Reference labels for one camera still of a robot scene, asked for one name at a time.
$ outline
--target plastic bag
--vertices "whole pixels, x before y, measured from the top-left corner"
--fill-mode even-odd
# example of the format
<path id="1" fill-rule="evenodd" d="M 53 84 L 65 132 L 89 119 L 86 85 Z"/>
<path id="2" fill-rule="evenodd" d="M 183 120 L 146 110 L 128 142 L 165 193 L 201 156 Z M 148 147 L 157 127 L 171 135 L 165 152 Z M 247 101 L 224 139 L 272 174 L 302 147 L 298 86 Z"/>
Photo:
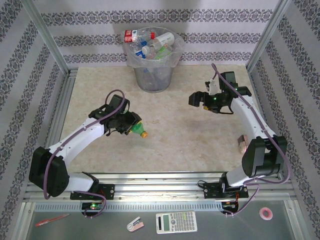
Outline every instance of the plastic bag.
<path id="1" fill-rule="evenodd" d="M 185 49 L 185 41 L 181 36 L 176 34 L 175 32 L 164 28 L 164 27 L 144 27 L 144 29 L 154 29 L 156 30 L 158 36 L 170 32 L 174 35 L 174 44 L 172 45 L 173 51 L 168 56 L 162 57 L 159 60 L 156 59 L 146 59 L 137 56 L 134 52 L 129 49 L 129 44 L 124 44 L 124 53 L 126 54 L 127 60 L 126 64 L 133 68 L 163 68 L 169 67 L 174 68 L 178 62 L 180 57 L 182 56 Z"/>

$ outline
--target transparent trash can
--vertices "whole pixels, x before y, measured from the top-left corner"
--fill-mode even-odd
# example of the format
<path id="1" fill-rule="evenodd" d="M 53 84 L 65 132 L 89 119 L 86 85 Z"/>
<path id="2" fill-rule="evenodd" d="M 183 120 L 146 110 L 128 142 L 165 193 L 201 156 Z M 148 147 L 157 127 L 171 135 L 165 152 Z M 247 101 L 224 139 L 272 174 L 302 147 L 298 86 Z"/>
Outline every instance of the transparent trash can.
<path id="1" fill-rule="evenodd" d="M 174 35 L 172 53 L 161 59 L 141 58 L 129 49 L 128 44 L 124 45 L 127 65 L 133 67 L 138 86 L 148 93 L 160 93 L 166 90 L 171 83 L 173 69 L 183 53 L 185 42 L 181 36 L 167 28 L 153 26 L 142 29 L 156 31 L 158 36 L 167 32 Z"/>

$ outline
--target calculator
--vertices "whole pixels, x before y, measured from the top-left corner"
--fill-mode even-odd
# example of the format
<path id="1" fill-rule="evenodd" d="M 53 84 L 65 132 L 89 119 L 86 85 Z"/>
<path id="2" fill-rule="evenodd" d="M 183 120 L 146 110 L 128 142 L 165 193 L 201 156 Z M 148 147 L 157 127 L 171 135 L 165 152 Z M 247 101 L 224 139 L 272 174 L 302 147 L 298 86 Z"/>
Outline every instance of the calculator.
<path id="1" fill-rule="evenodd" d="M 157 234 L 181 234 L 198 231 L 194 211 L 157 213 L 155 222 Z"/>

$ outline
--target calculator display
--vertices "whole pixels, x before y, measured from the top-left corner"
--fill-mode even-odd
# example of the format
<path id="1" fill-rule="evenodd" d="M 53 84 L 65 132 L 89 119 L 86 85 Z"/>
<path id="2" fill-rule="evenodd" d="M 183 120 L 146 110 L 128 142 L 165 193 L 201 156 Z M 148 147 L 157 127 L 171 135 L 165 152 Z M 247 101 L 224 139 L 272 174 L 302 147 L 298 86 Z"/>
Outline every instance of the calculator display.
<path id="1" fill-rule="evenodd" d="M 169 215 L 163 215 L 163 230 L 170 231 Z"/>

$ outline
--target striped wall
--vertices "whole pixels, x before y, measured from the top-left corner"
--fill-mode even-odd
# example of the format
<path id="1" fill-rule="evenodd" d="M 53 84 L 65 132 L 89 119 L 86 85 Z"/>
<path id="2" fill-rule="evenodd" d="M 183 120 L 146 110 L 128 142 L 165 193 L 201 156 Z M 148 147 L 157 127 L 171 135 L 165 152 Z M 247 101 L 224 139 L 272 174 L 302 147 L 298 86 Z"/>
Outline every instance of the striped wall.
<path id="1" fill-rule="evenodd" d="M 263 114 L 288 141 L 296 195 L 320 239 L 320 0 L 294 0 L 250 73 Z"/>
<path id="2" fill-rule="evenodd" d="M 278 0 L 36 0 L 70 68 L 125 66 L 120 33 L 165 27 L 181 35 L 184 65 L 248 61 Z"/>
<path id="3" fill-rule="evenodd" d="M 0 0 L 0 240 L 10 239 L 33 150 L 46 142 L 65 79 L 19 0 Z"/>

